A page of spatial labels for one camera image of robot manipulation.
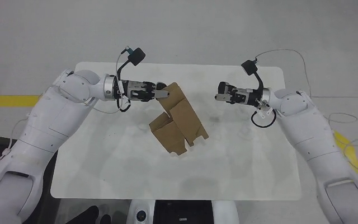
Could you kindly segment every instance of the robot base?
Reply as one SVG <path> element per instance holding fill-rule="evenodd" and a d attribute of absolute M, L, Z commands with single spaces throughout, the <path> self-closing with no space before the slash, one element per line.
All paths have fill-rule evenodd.
<path fill-rule="evenodd" d="M 239 224 L 232 200 L 132 200 L 126 224 Z"/>

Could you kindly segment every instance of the yellow floor stripe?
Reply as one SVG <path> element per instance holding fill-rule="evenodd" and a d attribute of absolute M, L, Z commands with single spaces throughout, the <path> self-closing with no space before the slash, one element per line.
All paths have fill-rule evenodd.
<path fill-rule="evenodd" d="M 27 107 L 35 106 L 39 96 L 0 96 L 0 107 Z"/>
<path fill-rule="evenodd" d="M 341 150 L 343 152 L 344 148 L 346 147 L 346 144 L 349 144 L 350 141 L 347 138 L 345 138 L 343 135 L 339 134 L 339 132 L 336 132 L 336 131 L 335 131 L 335 136 L 337 138 L 336 144 L 339 148 L 341 148 Z M 353 146 L 348 146 L 346 148 L 346 156 L 355 167 L 358 167 L 358 160 L 357 160 L 356 152 L 355 152 L 355 149 Z M 351 164 L 350 164 L 350 166 L 354 171 L 356 171 L 356 173 L 358 173 L 358 169 L 354 168 Z"/>

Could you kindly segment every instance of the gray floor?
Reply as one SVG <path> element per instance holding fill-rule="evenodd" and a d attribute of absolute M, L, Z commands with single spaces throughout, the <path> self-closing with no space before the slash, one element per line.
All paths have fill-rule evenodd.
<path fill-rule="evenodd" d="M 62 70 L 81 61 L 113 62 L 126 45 L 141 47 L 147 63 L 220 65 L 292 48 L 307 60 L 320 110 L 358 115 L 357 10 L 356 0 L 2 0 L 0 95 L 40 94 Z M 308 91 L 294 53 L 267 54 L 259 65 L 281 67 L 287 87 Z M 0 136 L 9 137 L 29 110 L 0 108 Z M 356 124 L 333 127 L 356 137 Z M 313 176 L 299 156 L 298 165 L 302 199 L 238 202 L 242 223 L 327 223 Z M 63 200 L 61 211 L 80 203 Z M 111 211 L 125 213 L 128 206 L 109 203 L 118 206 Z"/>

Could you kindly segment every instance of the brown cardboard piece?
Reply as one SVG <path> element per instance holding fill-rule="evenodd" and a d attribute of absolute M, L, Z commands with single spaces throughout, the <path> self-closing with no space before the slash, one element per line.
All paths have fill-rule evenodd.
<path fill-rule="evenodd" d="M 189 146 L 193 146 L 197 137 L 207 139 L 209 136 L 178 84 L 174 82 L 164 90 L 169 92 L 169 96 L 158 101 L 166 113 L 162 113 L 149 126 L 169 153 L 181 155 L 187 151 L 184 139 Z"/>

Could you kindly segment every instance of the white robot body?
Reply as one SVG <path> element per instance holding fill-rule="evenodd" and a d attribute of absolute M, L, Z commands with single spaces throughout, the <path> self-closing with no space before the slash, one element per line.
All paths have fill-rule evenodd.
<path fill-rule="evenodd" d="M 21 223 L 33 212 L 48 162 L 77 131 L 97 100 L 110 99 L 106 93 L 113 90 L 109 85 L 113 80 L 108 75 L 99 79 L 91 71 L 73 74 L 66 70 L 42 96 L 28 115 L 19 140 L 0 160 L 0 223 Z M 336 146 L 328 122 L 304 92 L 265 89 L 264 93 L 282 131 L 312 170 L 318 201 L 330 223 L 356 223 L 357 174 Z M 157 202 L 133 200 L 127 224 L 137 223 L 136 214 L 141 210 L 147 214 L 147 223 L 153 224 Z M 211 208 L 215 223 L 238 223 L 234 202 L 213 201 Z"/>

